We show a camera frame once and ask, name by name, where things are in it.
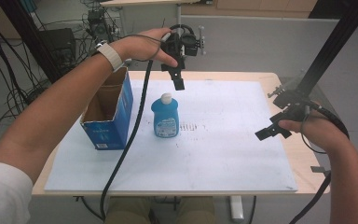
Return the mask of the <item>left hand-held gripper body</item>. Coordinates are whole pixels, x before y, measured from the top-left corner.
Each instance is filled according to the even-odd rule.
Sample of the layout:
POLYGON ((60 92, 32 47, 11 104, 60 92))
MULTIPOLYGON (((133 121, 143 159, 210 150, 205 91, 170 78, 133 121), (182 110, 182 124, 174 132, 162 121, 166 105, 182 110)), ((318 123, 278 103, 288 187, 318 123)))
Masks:
POLYGON ((171 27, 172 32, 163 36, 161 49, 173 57, 178 65, 176 67, 163 64, 162 71, 169 73, 180 73, 185 66, 185 56, 196 56, 199 51, 204 51, 205 36, 202 34, 204 27, 199 27, 199 36, 196 36, 193 29, 185 24, 175 24, 171 27))

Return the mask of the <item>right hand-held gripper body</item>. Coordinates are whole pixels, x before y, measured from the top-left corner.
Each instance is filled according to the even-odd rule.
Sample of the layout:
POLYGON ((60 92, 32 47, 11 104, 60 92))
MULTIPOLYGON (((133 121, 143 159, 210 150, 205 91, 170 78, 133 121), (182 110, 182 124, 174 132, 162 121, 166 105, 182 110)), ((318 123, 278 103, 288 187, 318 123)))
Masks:
POLYGON ((287 119, 301 121, 306 117, 309 99, 304 98, 299 92, 289 90, 277 95, 273 104, 279 107, 281 112, 287 114, 287 119))

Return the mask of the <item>blue detergent bottle white cap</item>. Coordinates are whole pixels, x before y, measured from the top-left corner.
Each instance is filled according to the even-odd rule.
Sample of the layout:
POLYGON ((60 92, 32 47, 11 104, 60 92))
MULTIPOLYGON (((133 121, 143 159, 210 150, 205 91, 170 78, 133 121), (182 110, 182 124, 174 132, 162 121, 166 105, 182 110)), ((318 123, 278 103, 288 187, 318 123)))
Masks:
POLYGON ((157 137, 171 138, 179 133, 178 102, 168 92, 163 93, 152 105, 154 133, 157 137))

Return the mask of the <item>blue cardboard box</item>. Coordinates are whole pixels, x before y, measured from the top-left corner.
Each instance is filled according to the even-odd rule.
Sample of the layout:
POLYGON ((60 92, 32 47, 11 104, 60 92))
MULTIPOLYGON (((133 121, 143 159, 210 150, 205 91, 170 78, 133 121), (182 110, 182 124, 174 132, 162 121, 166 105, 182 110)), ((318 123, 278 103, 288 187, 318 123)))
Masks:
POLYGON ((80 119, 96 149, 123 149, 126 146, 132 104, 128 68, 121 67, 97 90, 80 119))

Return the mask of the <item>person's right hand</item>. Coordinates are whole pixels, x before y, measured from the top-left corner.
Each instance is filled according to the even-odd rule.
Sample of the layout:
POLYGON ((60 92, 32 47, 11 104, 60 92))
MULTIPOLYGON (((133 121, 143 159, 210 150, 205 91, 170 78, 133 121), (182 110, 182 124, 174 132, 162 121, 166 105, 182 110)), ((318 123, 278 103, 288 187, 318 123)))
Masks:
POLYGON ((311 112, 305 121, 284 119, 278 122, 281 128, 302 133, 328 156, 350 154, 355 147, 349 138, 331 121, 318 112, 311 112))

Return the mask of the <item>person's left hand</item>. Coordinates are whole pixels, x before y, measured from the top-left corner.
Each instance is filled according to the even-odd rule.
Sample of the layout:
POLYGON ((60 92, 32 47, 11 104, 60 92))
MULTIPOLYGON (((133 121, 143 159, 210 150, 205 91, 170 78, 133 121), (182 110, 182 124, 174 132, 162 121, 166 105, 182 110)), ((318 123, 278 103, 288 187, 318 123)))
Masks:
POLYGON ((122 61, 135 59, 139 61, 157 60, 168 66, 176 67, 177 61, 161 48, 163 36, 171 33, 169 28, 155 28, 136 35, 126 36, 110 44, 122 61))

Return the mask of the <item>grey tape strip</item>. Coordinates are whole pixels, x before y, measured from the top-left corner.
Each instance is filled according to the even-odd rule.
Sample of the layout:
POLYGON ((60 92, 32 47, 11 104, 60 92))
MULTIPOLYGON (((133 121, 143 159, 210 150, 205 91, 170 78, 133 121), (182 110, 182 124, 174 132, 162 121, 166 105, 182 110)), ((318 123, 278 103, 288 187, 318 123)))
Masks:
POLYGON ((329 170, 326 170, 322 166, 311 166, 310 169, 312 170, 313 173, 320 173, 324 175, 328 175, 330 173, 329 170))

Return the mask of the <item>white wristband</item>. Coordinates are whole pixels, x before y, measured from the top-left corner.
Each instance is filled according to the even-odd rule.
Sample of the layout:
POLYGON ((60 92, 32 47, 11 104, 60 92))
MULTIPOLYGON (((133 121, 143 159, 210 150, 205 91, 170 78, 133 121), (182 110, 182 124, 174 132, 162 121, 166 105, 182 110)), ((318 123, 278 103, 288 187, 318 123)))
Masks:
POLYGON ((100 44, 97 47, 97 51, 101 53, 107 59, 108 62, 110 62, 112 70, 114 72, 116 72, 123 65, 123 61, 121 60, 116 50, 112 48, 108 43, 100 44))

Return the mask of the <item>white table leg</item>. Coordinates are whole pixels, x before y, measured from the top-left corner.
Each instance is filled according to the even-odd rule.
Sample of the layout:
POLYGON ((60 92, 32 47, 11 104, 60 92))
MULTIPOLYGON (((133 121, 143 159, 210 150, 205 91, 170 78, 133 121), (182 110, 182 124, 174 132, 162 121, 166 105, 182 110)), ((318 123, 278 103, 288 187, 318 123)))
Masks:
POLYGON ((243 222, 244 213, 241 196, 233 195, 229 197, 230 216, 234 222, 243 222))

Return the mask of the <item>person's right leg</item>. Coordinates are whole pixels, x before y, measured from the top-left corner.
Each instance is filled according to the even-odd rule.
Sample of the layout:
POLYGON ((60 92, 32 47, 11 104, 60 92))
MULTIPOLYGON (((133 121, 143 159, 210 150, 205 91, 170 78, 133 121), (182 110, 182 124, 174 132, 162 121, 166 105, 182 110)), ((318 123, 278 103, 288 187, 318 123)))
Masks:
POLYGON ((183 197, 175 224, 216 224, 213 197, 183 197))

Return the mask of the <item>person's leg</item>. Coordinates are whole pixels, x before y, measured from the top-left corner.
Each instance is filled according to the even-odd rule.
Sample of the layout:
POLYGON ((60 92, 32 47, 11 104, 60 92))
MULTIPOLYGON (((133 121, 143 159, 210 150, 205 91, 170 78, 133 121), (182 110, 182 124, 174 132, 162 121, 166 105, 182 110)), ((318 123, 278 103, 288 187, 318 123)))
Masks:
POLYGON ((104 224, 150 224, 150 209, 145 197, 112 197, 104 224))
POLYGON ((216 224, 213 197, 183 197, 175 224, 216 224))

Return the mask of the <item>black computer tower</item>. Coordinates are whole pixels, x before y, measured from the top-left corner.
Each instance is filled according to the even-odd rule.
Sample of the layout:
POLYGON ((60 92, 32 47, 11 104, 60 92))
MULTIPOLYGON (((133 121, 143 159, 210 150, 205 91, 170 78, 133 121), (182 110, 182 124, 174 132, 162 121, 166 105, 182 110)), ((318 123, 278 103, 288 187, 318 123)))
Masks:
POLYGON ((70 28, 45 30, 39 32, 53 60, 59 67, 73 65, 76 58, 76 40, 70 28))

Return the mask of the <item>white shirt sleeve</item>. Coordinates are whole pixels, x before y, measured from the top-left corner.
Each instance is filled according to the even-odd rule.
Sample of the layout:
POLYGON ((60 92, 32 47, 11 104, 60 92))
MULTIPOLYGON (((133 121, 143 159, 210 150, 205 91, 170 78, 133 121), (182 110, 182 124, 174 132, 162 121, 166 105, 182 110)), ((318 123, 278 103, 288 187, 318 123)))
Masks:
POLYGON ((33 182, 20 169, 0 162, 0 224, 26 224, 33 182))

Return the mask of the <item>metal clamp bracket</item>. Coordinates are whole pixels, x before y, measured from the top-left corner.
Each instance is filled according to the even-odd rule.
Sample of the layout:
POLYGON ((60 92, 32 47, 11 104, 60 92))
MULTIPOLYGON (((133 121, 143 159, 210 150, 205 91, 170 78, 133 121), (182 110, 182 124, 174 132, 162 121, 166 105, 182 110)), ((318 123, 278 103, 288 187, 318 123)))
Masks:
POLYGON ((284 87, 283 87, 283 85, 280 85, 280 86, 276 87, 274 91, 272 91, 271 93, 268 93, 267 97, 271 98, 274 95, 281 94, 283 91, 284 91, 284 87))

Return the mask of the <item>black metal frame post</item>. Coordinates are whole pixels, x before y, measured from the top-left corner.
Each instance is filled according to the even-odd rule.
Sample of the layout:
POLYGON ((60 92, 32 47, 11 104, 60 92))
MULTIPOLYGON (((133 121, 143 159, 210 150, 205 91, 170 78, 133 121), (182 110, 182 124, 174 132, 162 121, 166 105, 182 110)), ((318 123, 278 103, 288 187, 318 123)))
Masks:
POLYGON ((338 21, 336 27, 328 36, 320 52, 310 65, 303 79, 296 87, 296 93, 301 97, 308 97, 329 65, 350 39, 358 27, 358 0, 350 5, 348 10, 338 21))
POLYGON ((48 80, 51 83, 59 80, 62 77, 59 68, 55 64, 47 46, 44 44, 32 17, 22 6, 21 0, 0 0, 0 8, 2 8, 34 56, 48 80))

